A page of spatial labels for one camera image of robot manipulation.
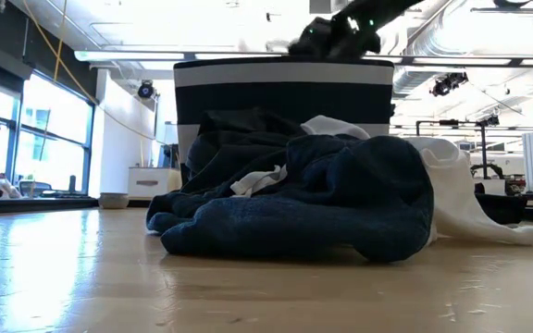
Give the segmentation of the navy blue towel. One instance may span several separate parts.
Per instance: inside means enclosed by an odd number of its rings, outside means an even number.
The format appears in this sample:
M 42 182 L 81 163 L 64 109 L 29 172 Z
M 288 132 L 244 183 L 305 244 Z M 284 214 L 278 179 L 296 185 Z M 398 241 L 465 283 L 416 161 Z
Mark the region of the navy blue towel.
M 276 257 L 349 245 L 390 263 L 427 243 L 434 192 L 421 156 L 391 136 L 310 135 L 218 154 L 145 218 L 172 254 Z

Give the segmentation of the black white striped basket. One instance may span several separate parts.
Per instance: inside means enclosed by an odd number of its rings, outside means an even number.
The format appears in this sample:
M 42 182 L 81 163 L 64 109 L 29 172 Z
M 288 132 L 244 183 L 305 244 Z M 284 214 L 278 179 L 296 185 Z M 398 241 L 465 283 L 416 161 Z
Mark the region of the black white striped basket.
M 322 60 L 298 56 L 222 58 L 173 68 L 181 177 L 206 111 L 262 109 L 304 123 L 315 116 L 386 135 L 394 65 L 387 60 Z

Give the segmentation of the black cloth garment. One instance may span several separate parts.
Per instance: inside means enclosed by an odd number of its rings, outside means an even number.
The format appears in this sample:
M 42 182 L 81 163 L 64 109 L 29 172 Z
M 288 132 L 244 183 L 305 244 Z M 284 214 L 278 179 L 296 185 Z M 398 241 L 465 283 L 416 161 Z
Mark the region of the black cloth garment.
M 251 172 L 283 166 L 288 142 L 304 135 L 299 123 L 259 108 L 206 111 L 187 153 L 182 191 L 230 192 Z

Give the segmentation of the white cloth strip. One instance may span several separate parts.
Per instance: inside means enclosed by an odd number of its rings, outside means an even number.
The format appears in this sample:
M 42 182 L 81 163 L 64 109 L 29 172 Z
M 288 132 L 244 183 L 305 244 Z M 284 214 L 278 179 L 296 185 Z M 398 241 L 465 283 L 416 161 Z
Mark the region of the white cloth strip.
M 275 166 L 272 171 L 254 171 L 230 185 L 233 197 L 252 197 L 264 188 L 282 182 L 287 178 L 286 165 Z

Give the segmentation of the black metal stand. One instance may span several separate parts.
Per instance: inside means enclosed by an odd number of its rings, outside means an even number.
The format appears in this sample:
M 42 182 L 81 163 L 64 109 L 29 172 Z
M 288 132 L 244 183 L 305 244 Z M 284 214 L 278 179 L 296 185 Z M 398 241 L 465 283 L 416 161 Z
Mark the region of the black metal stand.
M 451 127 L 458 130 L 461 125 L 473 125 L 480 128 L 481 135 L 481 156 L 482 156 L 482 173 L 483 179 L 488 179 L 488 159 L 486 144 L 486 127 L 494 127 L 499 124 L 497 116 L 488 116 L 477 121 L 458 120 L 458 119 L 440 119 L 440 120 L 417 120 L 415 123 L 415 135 L 420 135 L 420 126 L 422 124 L 438 124 L 443 127 Z

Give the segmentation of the white plain garment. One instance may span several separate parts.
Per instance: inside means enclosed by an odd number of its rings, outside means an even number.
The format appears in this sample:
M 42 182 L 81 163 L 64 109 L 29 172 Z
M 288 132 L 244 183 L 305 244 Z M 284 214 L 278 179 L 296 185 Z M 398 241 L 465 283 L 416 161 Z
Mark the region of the white plain garment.
M 437 236 L 533 246 L 533 227 L 490 219 L 474 194 L 465 154 L 443 139 L 390 135 L 304 135 L 288 142 L 288 176 L 266 219 L 236 222 L 277 228 L 276 250 L 350 246 L 371 261 L 403 260 Z

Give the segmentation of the dark small appliance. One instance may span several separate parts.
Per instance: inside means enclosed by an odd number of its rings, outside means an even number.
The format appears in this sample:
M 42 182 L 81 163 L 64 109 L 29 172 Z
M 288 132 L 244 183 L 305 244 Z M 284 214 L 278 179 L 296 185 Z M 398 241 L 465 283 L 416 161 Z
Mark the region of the dark small appliance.
M 158 167 L 170 169 L 180 168 L 179 146 L 176 143 L 162 144 L 160 146 Z

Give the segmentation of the ceiling light strip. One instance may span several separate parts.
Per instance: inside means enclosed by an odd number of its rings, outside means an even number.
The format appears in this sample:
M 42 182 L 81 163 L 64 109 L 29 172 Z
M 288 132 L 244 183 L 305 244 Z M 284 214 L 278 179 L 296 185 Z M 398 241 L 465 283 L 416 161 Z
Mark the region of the ceiling light strip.
M 74 56 L 82 62 L 110 61 L 182 61 L 183 53 L 144 51 L 75 51 Z

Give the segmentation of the black bin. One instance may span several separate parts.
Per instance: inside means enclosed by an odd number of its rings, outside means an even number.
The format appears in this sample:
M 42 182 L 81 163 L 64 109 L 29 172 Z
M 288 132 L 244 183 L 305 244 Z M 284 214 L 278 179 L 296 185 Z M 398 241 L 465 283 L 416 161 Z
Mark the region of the black bin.
M 483 212 L 500 225 L 519 224 L 527 207 L 527 198 L 486 193 L 482 183 L 475 184 L 475 196 Z

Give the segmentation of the white low cabinet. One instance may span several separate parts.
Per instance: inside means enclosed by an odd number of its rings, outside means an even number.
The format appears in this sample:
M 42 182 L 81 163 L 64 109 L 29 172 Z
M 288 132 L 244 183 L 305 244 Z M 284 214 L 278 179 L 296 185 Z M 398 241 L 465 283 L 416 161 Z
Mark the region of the white low cabinet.
M 149 200 L 157 195 L 179 190 L 180 171 L 173 168 L 130 167 L 128 195 L 130 199 Z

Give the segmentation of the grey round pot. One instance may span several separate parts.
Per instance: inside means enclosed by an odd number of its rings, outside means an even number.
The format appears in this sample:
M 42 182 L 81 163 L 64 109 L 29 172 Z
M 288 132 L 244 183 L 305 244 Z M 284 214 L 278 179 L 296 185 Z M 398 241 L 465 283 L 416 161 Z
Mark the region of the grey round pot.
M 98 204 L 103 209 L 125 209 L 130 202 L 127 193 L 102 192 Z

